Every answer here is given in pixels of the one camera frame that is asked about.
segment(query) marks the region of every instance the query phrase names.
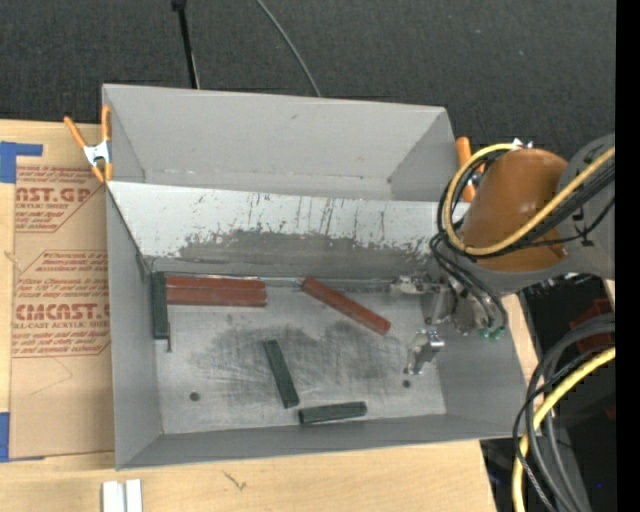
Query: cardboard sheet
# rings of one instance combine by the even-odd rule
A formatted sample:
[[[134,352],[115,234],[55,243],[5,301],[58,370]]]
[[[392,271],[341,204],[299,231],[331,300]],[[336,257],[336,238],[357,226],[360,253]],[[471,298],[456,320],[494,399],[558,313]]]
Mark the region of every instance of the cardboard sheet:
[[[17,161],[9,455],[111,450],[104,186],[63,123],[0,121],[0,140],[44,146]]]

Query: black cable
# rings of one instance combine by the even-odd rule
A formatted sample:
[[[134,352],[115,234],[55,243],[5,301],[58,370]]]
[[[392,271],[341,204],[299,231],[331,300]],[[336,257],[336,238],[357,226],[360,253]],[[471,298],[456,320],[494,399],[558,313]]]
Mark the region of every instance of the black cable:
[[[513,433],[512,433],[513,441],[514,441],[514,451],[515,451],[516,456],[518,457],[518,460],[522,464],[522,467],[527,472],[527,476],[529,477],[529,481],[531,482],[531,484],[533,485],[534,489],[536,490],[536,493],[538,494],[538,497],[540,498],[540,500],[545,504],[545,507],[547,508],[547,510],[554,511],[555,508],[551,504],[550,498],[542,490],[540,482],[538,482],[538,479],[536,478],[536,476],[535,476],[535,474],[533,472],[533,469],[531,468],[530,464],[528,463],[528,461],[526,460],[526,458],[522,454],[522,451],[520,450],[518,428],[519,428],[519,425],[520,425],[520,423],[522,421],[522,416],[525,414],[527,407],[533,407],[533,403],[534,403],[535,399],[538,397],[538,395],[540,395],[540,394],[542,394],[544,392],[548,392],[550,387],[552,387],[553,385],[558,383],[571,370],[575,369],[578,365],[582,364],[584,361],[589,359],[594,353],[601,352],[606,348],[607,348],[606,346],[592,348],[589,351],[587,351],[587,352],[581,354],[580,356],[576,357],[575,359],[573,359],[571,362],[569,362],[567,365],[565,365],[558,372],[556,372],[553,375],[549,376],[549,378],[546,380],[545,384],[543,384],[542,386],[537,388],[533,394],[528,395],[525,404],[521,407],[520,411],[516,415],[516,421],[514,423],[514,428],[513,428]],[[528,435],[528,438],[529,438],[529,444],[530,445],[531,445],[532,441],[533,442],[537,442],[537,438],[536,438],[535,432],[531,433],[530,431],[527,431],[527,435]]]
[[[470,166],[470,168],[467,169],[465,173],[463,173],[463,175],[461,176],[460,180],[456,185],[456,190],[454,191],[454,197],[459,197],[459,194],[464,188],[464,185],[466,185],[466,182],[467,182],[466,176],[470,172],[473,172],[473,170],[476,167],[477,166],[474,164],[473,166]],[[591,226],[589,226],[588,229],[579,232],[578,235],[576,235],[575,237],[567,237],[564,239],[547,240],[547,241],[540,241],[540,242],[534,241],[540,238],[541,236],[544,236],[553,228],[555,228],[558,224],[560,224],[563,220],[565,220],[567,217],[573,214],[578,208],[580,208],[583,204],[585,204],[588,200],[594,197],[597,193],[599,193],[602,189],[604,189],[604,187],[609,185],[614,180],[615,180],[615,160],[612,158],[608,160],[607,163],[604,163],[602,165],[602,168],[599,169],[599,172],[596,173],[595,176],[591,177],[590,180],[588,180],[586,183],[583,183],[580,187],[578,187],[578,189],[573,191],[573,193],[569,197],[565,198],[565,200],[560,205],[558,205],[558,207],[555,208],[554,211],[551,212],[543,222],[541,222],[538,226],[536,226],[531,232],[527,233],[520,240],[516,240],[509,247],[505,247],[492,254],[474,255],[472,259],[476,260],[476,259],[483,259],[483,258],[484,259],[495,258],[495,257],[503,256],[510,252],[514,252],[521,249],[546,246],[546,245],[555,245],[558,243],[569,242],[569,241],[576,240],[578,238],[586,236],[586,234],[591,232],[603,220],[606,213],[613,206],[611,202],[607,205],[605,210],[601,212],[601,214],[598,216],[596,221],[594,221],[594,223]],[[449,189],[449,186],[445,188],[443,197],[445,196],[448,189]],[[455,203],[452,203],[452,208],[450,211],[446,212],[446,215],[449,215],[449,216],[453,215],[455,204],[457,204],[457,200]],[[464,250],[454,247],[453,245],[451,245],[450,247],[455,253],[471,258],[471,256],[467,254]]]
[[[579,330],[579,339],[573,340],[575,341],[579,341],[580,339],[584,339],[587,338],[589,336],[591,336],[592,334],[604,334],[604,333],[610,333],[615,331],[615,324],[614,323],[608,323],[607,318],[614,318],[614,317],[597,317],[598,320],[594,320],[594,327],[589,327],[589,325],[587,325],[586,327],[586,331],[585,330]],[[593,354],[595,352],[599,352],[601,350],[603,350],[604,348],[607,347],[595,347],[587,352],[585,352],[583,354],[583,356],[588,356],[590,354]],[[555,355],[548,363],[548,368],[545,370],[544,375],[545,378],[550,377],[554,372],[555,372],[555,367],[560,359],[560,354],[561,352],[558,352],[557,355]],[[532,410],[529,411],[529,415],[531,417],[531,422],[529,425],[529,428],[531,428],[533,426],[533,414],[532,414]],[[567,474],[564,465],[562,464],[561,461],[561,457],[560,457],[560,452],[558,449],[558,445],[557,445],[557,439],[556,439],[556,435],[555,435],[555,429],[553,427],[553,417],[552,417],[552,411],[549,411],[549,413],[547,414],[547,416],[545,417],[545,427],[546,428],[546,437],[549,441],[550,447],[551,447],[551,451],[552,451],[552,455],[554,458],[554,461],[558,467],[558,470],[560,472],[560,479],[562,481],[562,483],[564,484],[567,493],[569,494],[569,499],[576,505],[577,510],[588,510],[588,505],[586,505],[583,501],[580,500],[580,498],[578,498],[577,492],[575,491],[575,489],[573,488],[573,484],[571,483],[571,480],[569,478],[569,475]],[[535,447],[532,448],[532,453],[534,455],[534,458],[536,459],[536,463],[538,464],[538,467],[541,469],[541,472],[543,474],[543,476],[547,479],[550,479],[551,476],[548,472],[548,470],[545,468],[545,464],[544,464],[544,459],[542,458],[541,453],[538,452],[534,452],[533,450],[535,450],[536,448],[538,448],[538,444],[537,444],[537,439],[535,440]]]
[[[189,38],[189,25],[187,24],[187,15],[184,12],[186,7],[187,0],[171,0],[171,9],[174,12],[178,12],[178,18],[180,19],[182,44],[184,46],[185,56],[187,57],[187,68],[189,69],[189,82],[191,83],[192,89],[200,89],[200,79],[198,78],[198,72],[196,71],[196,60],[193,56],[191,39]]]
[[[451,268],[451,267],[455,267],[455,263],[453,263],[451,260],[449,260],[448,258],[446,258],[442,253],[440,253],[440,251],[438,251],[437,249],[437,245],[438,243],[440,243],[440,238],[438,238],[439,235],[435,235],[430,241],[429,241],[429,248],[431,250],[431,254],[433,254],[433,256],[436,258],[436,261],[438,262],[438,264],[440,265],[440,268],[442,268],[447,274],[449,274],[451,277],[453,277],[454,279],[456,279],[460,284],[462,284],[465,289],[471,293],[471,295],[473,295],[476,300],[480,303],[480,305],[482,306],[482,309],[484,310],[485,315],[487,316],[487,322],[488,325],[487,327],[493,327],[493,315],[491,313],[491,310],[489,309],[489,306],[486,304],[486,302],[483,300],[483,297],[478,294],[473,287],[469,286],[469,284],[467,283],[465,285],[465,278],[462,277],[456,270],[455,268]]]
[[[592,199],[607,185],[615,181],[615,164],[602,171],[598,176],[592,178],[587,184],[581,185],[572,195],[566,198],[558,207],[556,207],[547,218],[538,226],[532,229],[520,240],[514,242],[514,245],[522,245],[531,243],[532,241],[546,235],[553,228],[558,226],[562,221],[572,215],[578,208]]]
[[[570,489],[568,492],[569,494],[573,495],[573,497],[567,498],[562,491],[558,488],[558,486],[556,485],[555,480],[553,479],[553,477],[550,474],[550,471],[546,465],[546,463],[544,462],[544,459],[542,457],[542,453],[541,450],[539,448],[538,445],[538,440],[536,437],[536,433],[534,431],[533,428],[533,416],[534,416],[534,411],[533,411],[533,399],[531,399],[531,397],[534,397],[539,394],[540,392],[549,389],[550,385],[552,385],[553,383],[555,383],[557,381],[557,376],[560,375],[564,375],[564,369],[561,372],[555,372],[555,366],[557,365],[557,362],[560,358],[560,355],[564,352],[564,350],[572,345],[573,343],[576,343],[577,341],[580,341],[588,336],[591,336],[593,334],[602,334],[602,333],[608,333],[608,332],[612,332],[615,330],[615,323],[612,323],[615,321],[615,315],[614,314],[606,314],[606,315],[601,315],[599,317],[593,318],[588,320],[587,322],[584,322],[583,324],[581,324],[580,326],[576,327],[575,329],[573,329],[572,331],[570,331],[567,335],[565,335],[556,345],[554,345],[551,350],[545,355],[545,357],[543,358],[542,362],[538,365],[538,367],[536,368],[536,370],[533,373],[533,376],[531,377],[531,381],[529,383],[528,389],[527,389],[527,396],[529,397],[529,399],[527,400],[526,404],[525,404],[525,415],[526,415],[526,421],[527,421],[527,430],[528,430],[528,436],[529,436],[529,445],[531,448],[531,455],[533,457],[533,459],[536,462],[536,465],[538,467],[538,469],[540,470],[540,473],[543,476],[543,479],[545,480],[545,482],[547,483],[547,485],[549,486],[549,488],[552,490],[552,492],[554,493],[554,495],[560,500],[560,502],[568,509],[568,510],[576,510],[573,506],[572,506],[572,501],[573,501],[573,497],[575,497],[577,499],[577,495],[575,493],[575,491],[572,488],[572,484],[569,481],[568,477],[567,478],[562,478],[562,474],[561,474],[561,478],[563,480],[563,484],[565,487],[567,487],[568,489]],[[582,361],[584,360],[586,357],[588,357],[590,355],[589,352],[583,354],[582,356],[580,356],[579,358],[577,358],[575,361]],[[545,385],[541,386],[540,389],[536,390],[536,386],[538,381],[540,380],[540,378],[545,375],[545,378],[549,377],[549,383],[546,383]],[[520,423],[520,418],[521,415],[518,415],[518,418],[516,420],[516,427],[519,425]]]
[[[478,162],[477,165],[480,166],[482,165],[483,162]],[[442,195],[440,196],[440,200],[438,201],[438,209],[437,209],[437,213],[436,213],[436,225],[437,225],[437,234],[434,235],[431,240],[429,241],[429,248],[431,249],[431,252],[434,253],[434,255],[436,256],[437,261],[442,265],[441,263],[441,259],[445,260],[448,265],[450,267],[452,267],[455,272],[451,272],[451,269],[449,270],[449,273],[452,275],[452,277],[458,279],[458,281],[465,286],[465,288],[478,300],[478,302],[480,303],[480,305],[482,306],[482,308],[485,311],[485,314],[487,315],[487,320],[489,325],[487,327],[492,328],[493,327],[493,315],[490,312],[488,305],[485,303],[484,297],[482,297],[479,293],[474,291],[474,287],[477,288],[478,290],[480,290],[481,292],[483,292],[486,296],[489,297],[489,299],[492,301],[492,303],[495,305],[495,307],[498,309],[498,312],[500,313],[500,317],[501,317],[501,325],[499,327],[497,327],[496,329],[493,330],[493,332],[498,332],[500,330],[503,330],[506,328],[507,324],[509,323],[509,315],[507,313],[507,310],[504,308],[504,305],[502,304],[502,301],[498,298],[497,294],[491,290],[491,288],[489,288],[485,283],[483,283],[480,279],[478,279],[477,277],[475,277],[472,273],[470,273],[469,271],[465,270],[464,268],[462,268],[460,265],[458,265],[457,263],[455,263],[453,260],[446,258],[442,253],[440,253],[437,249],[437,246],[440,242],[443,242],[451,251],[453,251],[453,253],[456,253],[456,250],[454,249],[454,247],[449,243],[449,238],[446,234],[446,231],[444,229],[444,225],[443,225],[443,211],[444,211],[444,202],[445,202],[445,198],[446,198],[446,191],[449,188],[449,184],[447,185],[447,187],[445,187],[445,191],[442,193]],[[462,189],[458,190],[457,193],[455,194],[455,199],[456,202],[459,200],[460,195],[462,194]],[[462,224],[464,218],[460,219],[457,223],[454,224],[454,227],[458,227],[460,224]]]
[[[280,32],[280,35],[282,36],[282,39],[284,39],[284,42],[287,43],[287,46],[289,46],[289,49],[291,50],[291,52],[293,53],[294,57],[298,61],[298,64],[300,64],[300,67],[302,68],[302,71],[304,71],[304,74],[307,77],[307,80],[309,81],[309,83],[311,84],[311,87],[313,87],[313,90],[316,93],[316,96],[321,98],[322,97],[322,93],[320,92],[320,89],[319,89],[318,85],[316,84],[316,81],[311,76],[311,73],[309,72],[309,69],[307,68],[307,65],[304,63],[304,60],[302,59],[302,57],[298,53],[298,50],[296,50],[296,47],[294,46],[294,44],[291,41],[291,39],[289,39],[289,36],[287,35],[287,33],[280,26],[280,23],[278,23],[278,20],[276,19],[276,17],[273,14],[271,14],[271,11],[267,8],[267,6],[264,4],[264,2],[262,0],[255,0],[255,2],[258,4],[260,9],[262,9],[262,11],[267,15],[267,18],[269,18],[271,20],[271,23],[273,23],[273,25],[276,27],[278,32]]]

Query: gray carpet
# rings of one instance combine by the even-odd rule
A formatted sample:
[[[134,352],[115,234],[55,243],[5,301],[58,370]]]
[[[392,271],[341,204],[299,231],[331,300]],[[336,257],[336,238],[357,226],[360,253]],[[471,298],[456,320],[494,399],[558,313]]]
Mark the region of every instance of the gray carpet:
[[[447,107],[474,146],[615,129],[615,0],[265,0],[322,93]],[[170,0],[0,2],[0,117],[96,121],[103,82],[188,87]],[[190,0],[207,89],[313,95],[254,0]]]

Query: wooden block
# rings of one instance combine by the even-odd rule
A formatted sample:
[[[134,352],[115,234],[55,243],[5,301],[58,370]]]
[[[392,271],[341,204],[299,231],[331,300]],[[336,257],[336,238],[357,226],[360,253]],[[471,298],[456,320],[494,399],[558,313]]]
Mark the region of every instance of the wooden block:
[[[374,313],[370,309],[345,297],[340,292],[323,285],[313,277],[307,277],[302,283],[302,290],[314,299],[324,302],[336,311],[364,325],[378,334],[385,335],[391,329],[391,322]]]

